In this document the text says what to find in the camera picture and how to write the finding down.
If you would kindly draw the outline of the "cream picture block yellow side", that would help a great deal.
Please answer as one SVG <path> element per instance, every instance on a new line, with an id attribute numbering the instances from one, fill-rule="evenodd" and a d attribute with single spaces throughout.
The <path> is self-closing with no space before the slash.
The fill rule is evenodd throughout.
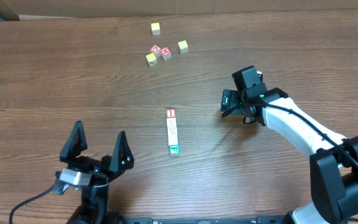
<path id="1" fill-rule="evenodd" d="M 177 126 L 177 119 L 176 118 L 167 118 L 167 127 L 176 127 Z"/>

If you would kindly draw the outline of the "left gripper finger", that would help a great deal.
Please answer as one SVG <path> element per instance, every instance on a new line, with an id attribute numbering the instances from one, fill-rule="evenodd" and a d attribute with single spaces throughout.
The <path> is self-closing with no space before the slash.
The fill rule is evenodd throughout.
<path id="1" fill-rule="evenodd" d="M 68 140 L 60 151 L 60 160 L 62 162 L 69 162 L 79 156 L 81 152 L 87 148 L 88 145 L 86 142 L 83 123 L 81 121 L 77 121 L 74 124 Z"/>
<path id="2" fill-rule="evenodd" d="M 116 139 L 109 170 L 113 174 L 123 174 L 134 166 L 134 157 L 127 142 L 125 131 L 121 131 Z"/>

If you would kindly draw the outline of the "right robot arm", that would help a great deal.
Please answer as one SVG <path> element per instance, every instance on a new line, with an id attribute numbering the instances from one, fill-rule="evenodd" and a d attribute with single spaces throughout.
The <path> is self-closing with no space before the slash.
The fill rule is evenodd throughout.
<path id="1" fill-rule="evenodd" d="M 358 222 L 358 136 L 331 131 L 299 109 L 283 90 L 267 89 L 254 66 L 234 72 L 232 79 L 236 89 L 223 91 L 221 116 L 241 114 L 245 124 L 266 126 L 309 160 L 311 202 L 271 221 Z"/>

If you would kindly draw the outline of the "red I letter block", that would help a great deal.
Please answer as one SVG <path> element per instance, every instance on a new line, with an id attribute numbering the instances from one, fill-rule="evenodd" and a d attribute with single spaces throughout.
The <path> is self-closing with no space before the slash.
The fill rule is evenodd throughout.
<path id="1" fill-rule="evenodd" d="M 176 118 L 177 114 L 176 114 L 176 110 L 175 109 L 169 109 L 166 110 L 166 118 Z"/>

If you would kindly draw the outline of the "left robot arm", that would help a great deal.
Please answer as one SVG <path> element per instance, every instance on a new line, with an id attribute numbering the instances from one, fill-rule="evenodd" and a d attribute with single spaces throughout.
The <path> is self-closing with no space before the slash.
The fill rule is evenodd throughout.
<path id="1" fill-rule="evenodd" d="M 56 195 L 64 194 L 69 187 L 81 190 L 81 204 L 67 222 L 126 223 L 121 213 L 108 209 L 109 184 L 134 166 L 134 156 L 125 132 L 118 134 L 110 156 L 103 156 L 100 160 L 82 156 L 87 148 L 83 123 L 77 121 L 60 151 L 60 161 L 67 167 L 55 173 L 57 179 L 53 186 Z"/>

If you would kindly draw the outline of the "plain cream block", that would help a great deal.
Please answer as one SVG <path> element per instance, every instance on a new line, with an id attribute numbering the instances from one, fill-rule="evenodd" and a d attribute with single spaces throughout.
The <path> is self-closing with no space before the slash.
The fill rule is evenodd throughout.
<path id="1" fill-rule="evenodd" d="M 168 145 L 169 146 L 176 146 L 178 145 L 178 136 L 168 136 Z"/>

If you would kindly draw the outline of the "cream block red X side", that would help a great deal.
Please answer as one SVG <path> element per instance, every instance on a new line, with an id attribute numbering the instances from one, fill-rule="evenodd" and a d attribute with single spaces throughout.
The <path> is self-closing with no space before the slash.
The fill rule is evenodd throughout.
<path id="1" fill-rule="evenodd" d="M 176 126 L 168 127 L 167 134 L 168 134 L 168 136 L 177 136 L 178 135 L 177 127 Z"/>

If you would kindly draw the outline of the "green F letter block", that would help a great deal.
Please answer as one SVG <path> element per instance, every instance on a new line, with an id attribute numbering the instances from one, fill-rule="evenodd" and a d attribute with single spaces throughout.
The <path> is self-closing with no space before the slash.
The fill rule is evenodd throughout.
<path id="1" fill-rule="evenodd" d="M 179 156 L 180 155 L 180 147 L 179 145 L 169 146 L 169 153 L 171 156 Z"/>

